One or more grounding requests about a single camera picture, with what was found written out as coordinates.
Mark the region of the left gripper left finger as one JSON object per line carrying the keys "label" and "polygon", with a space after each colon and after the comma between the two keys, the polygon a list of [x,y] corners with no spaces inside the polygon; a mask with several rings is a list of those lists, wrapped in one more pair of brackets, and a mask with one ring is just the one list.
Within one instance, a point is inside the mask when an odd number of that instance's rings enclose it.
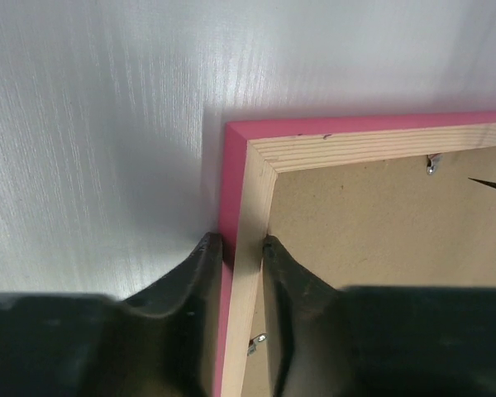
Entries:
{"label": "left gripper left finger", "polygon": [[119,300],[0,293],[0,396],[210,396],[222,239]]}

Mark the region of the pink picture frame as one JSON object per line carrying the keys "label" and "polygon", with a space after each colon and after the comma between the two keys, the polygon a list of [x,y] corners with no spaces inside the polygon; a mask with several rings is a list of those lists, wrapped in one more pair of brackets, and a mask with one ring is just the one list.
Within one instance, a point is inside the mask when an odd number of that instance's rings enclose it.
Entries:
{"label": "pink picture frame", "polygon": [[282,173],[496,146],[496,111],[229,122],[218,229],[222,267],[216,396],[241,394],[262,241]]}

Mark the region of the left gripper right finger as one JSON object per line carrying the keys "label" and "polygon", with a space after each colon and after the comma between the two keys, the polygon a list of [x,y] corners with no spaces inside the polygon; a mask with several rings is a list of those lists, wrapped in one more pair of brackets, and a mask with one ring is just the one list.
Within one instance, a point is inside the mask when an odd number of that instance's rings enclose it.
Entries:
{"label": "left gripper right finger", "polygon": [[335,289],[263,248],[274,396],[496,396],[496,288]]}

